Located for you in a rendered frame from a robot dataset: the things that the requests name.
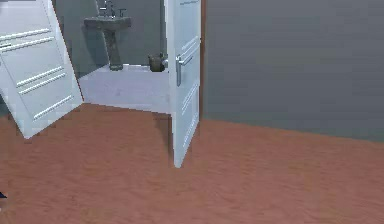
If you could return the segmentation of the grey pedestal sink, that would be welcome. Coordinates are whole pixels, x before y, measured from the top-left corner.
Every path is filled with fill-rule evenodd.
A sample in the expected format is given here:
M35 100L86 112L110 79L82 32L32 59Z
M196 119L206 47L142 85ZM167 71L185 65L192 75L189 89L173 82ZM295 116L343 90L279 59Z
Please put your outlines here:
M84 19L84 25L88 29L96 29L103 32L109 58L109 68L112 71L122 70L123 63L117 47L116 32L129 28L131 26L131 18L126 16L87 17Z

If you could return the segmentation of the grey sink faucet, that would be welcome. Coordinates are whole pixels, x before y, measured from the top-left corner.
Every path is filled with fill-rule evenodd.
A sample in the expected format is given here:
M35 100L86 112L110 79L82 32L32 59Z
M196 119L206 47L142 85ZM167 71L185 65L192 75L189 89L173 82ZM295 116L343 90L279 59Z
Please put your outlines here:
M97 0L99 14L104 17L123 17L127 11L126 8L116 8L114 0Z

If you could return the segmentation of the white panelled room door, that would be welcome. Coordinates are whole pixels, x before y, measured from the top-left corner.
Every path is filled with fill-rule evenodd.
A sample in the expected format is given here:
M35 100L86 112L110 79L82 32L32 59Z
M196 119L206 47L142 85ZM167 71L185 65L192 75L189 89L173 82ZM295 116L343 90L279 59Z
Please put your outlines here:
M26 139L83 103L52 0L0 0L0 96Z
M201 0L164 0L173 161L182 166L199 123ZM176 85L176 56L192 56Z

